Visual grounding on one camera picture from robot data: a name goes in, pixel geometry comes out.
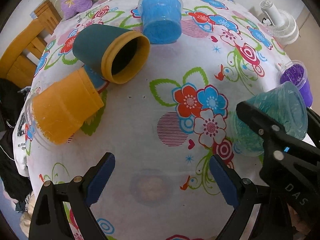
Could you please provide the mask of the teal scribbled plastic cup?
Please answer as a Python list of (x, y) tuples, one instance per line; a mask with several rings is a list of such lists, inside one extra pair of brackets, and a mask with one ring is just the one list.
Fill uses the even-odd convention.
[[(246, 101), (284, 126), (288, 135), (304, 139), (308, 129), (306, 105), (297, 87), (286, 81), (268, 92)], [(263, 154), (263, 139), (254, 133), (236, 113), (231, 118), (233, 150), (237, 154), (257, 157)]]

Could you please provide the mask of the dark clothes pile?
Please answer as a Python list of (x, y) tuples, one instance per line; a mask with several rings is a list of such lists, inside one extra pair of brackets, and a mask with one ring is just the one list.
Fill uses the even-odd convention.
[(20, 88), (1, 79), (1, 180), (16, 212), (27, 210), (32, 192), (30, 179), (19, 174), (14, 159), (13, 132), (24, 104)]

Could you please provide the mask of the dark teal yellow-rimmed cup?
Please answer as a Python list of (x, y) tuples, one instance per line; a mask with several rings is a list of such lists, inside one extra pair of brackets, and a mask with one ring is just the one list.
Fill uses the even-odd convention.
[(142, 33), (93, 24), (76, 36), (73, 55), (115, 84), (125, 84), (143, 68), (150, 53), (150, 41)]

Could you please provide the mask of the wooden chair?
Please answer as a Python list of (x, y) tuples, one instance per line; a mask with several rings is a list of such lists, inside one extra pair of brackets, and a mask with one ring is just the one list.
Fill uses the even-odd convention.
[(52, 34), (61, 21), (61, 16), (50, 0), (45, 0), (35, 9), (36, 19), (11, 42), (1, 57), (1, 78), (20, 88), (31, 85), (36, 64), (28, 59), (23, 51), (40, 59), (47, 45), (40, 36), (42, 31)]

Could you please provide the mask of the purple plastic cup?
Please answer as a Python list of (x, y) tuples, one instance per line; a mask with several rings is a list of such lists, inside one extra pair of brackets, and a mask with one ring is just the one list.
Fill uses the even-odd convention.
[(290, 81), (299, 90), (306, 107), (311, 107), (313, 103), (313, 96), (308, 80), (308, 72), (304, 63), (298, 60), (293, 60), (288, 63), (279, 63), (276, 65), (279, 72), (279, 83)]

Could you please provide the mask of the floral tablecloth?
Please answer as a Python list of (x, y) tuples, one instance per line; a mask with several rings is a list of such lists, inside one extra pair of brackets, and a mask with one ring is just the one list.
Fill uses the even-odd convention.
[(182, 0), (182, 35), (152, 45), (128, 83), (95, 79), (104, 106), (60, 146), (38, 139), (20, 116), (13, 135), (18, 170), (38, 193), (69, 182), (106, 153), (116, 166), (92, 212), (110, 239), (209, 239), (233, 209), (210, 174), (217, 153), (261, 183), (262, 157), (240, 153), (236, 104), (277, 86), (289, 57), (233, 0)]

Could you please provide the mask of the white floor fan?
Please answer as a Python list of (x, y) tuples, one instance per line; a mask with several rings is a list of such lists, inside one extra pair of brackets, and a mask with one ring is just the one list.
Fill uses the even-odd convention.
[(282, 46), (295, 42), (299, 37), (299, 29), (295, 18), (285, 10), (277, 7), (269, 0), (260, 2), (260, 9), (271, 22), (267, 26), (269, 33)]

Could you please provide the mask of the light blue plastic cup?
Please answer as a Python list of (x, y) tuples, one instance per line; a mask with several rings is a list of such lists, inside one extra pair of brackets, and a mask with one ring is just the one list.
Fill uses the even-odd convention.
[(170, 44), (182, 34), (182, 0), (139, 0), (143, 34), (151, 44)]

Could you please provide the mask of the orange plastic cup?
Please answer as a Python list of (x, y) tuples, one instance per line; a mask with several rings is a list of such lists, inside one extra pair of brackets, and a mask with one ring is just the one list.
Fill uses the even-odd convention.
[(43, 147), (65, 144), (104, 106), (84, 67), (33, 94), (25, 103), (26, 124)]

